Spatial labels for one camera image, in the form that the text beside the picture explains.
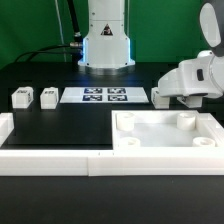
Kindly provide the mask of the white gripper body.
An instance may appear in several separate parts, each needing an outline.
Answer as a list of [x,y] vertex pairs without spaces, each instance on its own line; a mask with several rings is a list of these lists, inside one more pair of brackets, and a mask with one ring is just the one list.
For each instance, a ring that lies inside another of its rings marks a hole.
[[162,97],[219,98],[224,94],[224,56],[202,51],[197,58],[184,60],[166,73],[158,88]]

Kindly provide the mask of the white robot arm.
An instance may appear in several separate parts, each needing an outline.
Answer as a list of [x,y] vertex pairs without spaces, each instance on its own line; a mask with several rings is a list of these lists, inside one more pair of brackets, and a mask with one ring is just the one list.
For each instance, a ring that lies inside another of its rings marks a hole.
[[[121,0],[89,0],[88,6],[89,31],[79,64],[97,74],[133,66]],[[162,97],[218,98],[224,94],[224,0],[203,0],[199,24],[210,49],[162,76],[158,81]]]

